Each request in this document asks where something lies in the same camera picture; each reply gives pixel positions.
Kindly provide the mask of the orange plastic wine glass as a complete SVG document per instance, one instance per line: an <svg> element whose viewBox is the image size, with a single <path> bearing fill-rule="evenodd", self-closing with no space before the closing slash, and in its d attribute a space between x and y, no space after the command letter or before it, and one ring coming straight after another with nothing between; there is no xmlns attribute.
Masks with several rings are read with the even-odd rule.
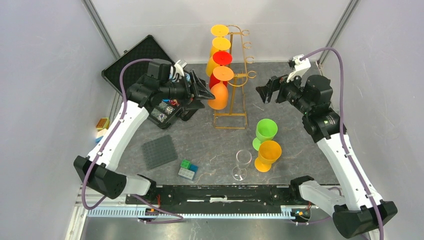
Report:
<svg viewBox="0 0 424 240"><path fill-rule="evenodd" d="M210 91L214 99L208 100L208 105L214 110L226 108L229 98L228 82L234 77L234 72L227 66L218 66L210 76Z"/></svg>

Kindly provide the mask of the red plastic wine glass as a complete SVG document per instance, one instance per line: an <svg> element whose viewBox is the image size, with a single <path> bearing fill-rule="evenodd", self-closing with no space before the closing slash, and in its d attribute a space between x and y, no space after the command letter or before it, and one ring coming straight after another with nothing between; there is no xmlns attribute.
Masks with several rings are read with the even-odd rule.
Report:
<svg viewBox="0 0 424 240"><path fill-rule="evenodd" d="M209 75L209 88L211 89L214 85L221 82L214 76L213 70L219 66L229 65L233 61L233 57L227 51L217 51L212 55L210 60L215 63L215 67L210 70Z"/></svg>

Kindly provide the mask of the clear wine glass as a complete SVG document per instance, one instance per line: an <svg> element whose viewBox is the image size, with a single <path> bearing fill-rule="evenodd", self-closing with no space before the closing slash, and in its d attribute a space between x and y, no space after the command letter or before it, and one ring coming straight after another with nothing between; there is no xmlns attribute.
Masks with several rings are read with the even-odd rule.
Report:
<svg viewBox="0 0 424 240"><path fill-rule="evenodd" d="M232 169L232 177L236 181L243 181L247 177L247 168L252 162L252 154L246 149L239 150L235 155L235 167Z"/></svg>

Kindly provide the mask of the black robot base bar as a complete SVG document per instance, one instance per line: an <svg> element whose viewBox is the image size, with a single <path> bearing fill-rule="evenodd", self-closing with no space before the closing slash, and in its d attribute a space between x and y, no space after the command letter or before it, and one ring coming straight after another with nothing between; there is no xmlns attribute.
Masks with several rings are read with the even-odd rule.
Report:
<svg viewBox="0 0 424 240"><path fill-rule="evenodd" d="M282 206L313 206L275 184L157 185L143 198L175 214L277 214Z"/></svg>

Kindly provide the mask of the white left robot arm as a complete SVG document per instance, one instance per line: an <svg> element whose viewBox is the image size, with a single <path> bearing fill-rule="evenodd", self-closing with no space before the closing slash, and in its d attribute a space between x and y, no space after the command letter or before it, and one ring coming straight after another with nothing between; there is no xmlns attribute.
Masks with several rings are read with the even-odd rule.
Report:
<svg viewBox="0 0 424 240"><path fill-rule="evenodd" d="M87 156L77 156L73 162L84 191L91 188L110 199L121 194L137 194L145 204L153 203L157 190L151 186L151 180L116 172L129 141L163 100L176 100L185 109L201 109L202 100L215 99L194 71L185 72L185 61L147 59L147 62L147 72L123 92L119 113L103 138Z"/></svg>

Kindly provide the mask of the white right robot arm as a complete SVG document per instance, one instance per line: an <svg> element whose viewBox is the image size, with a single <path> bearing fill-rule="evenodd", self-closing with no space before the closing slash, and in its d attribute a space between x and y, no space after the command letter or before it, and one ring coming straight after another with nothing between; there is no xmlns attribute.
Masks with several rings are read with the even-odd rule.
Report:
<svg viewBox="0 0 424 240"><path fill-rule="evenodd" d="M311 75L305 85L296 76L272 76L266 85L256 87L263 103L270 102L277 92L277 103L287 102L302 114L302 124L323 152L342 188L343 195L320 185L311 176L291 180L289 199L295 204L311 202L327 213L347 239L379 229L391 220L398 209L385 201L362 169L350 144L342 117L331 108L331 81L321 75Z"/></svg>

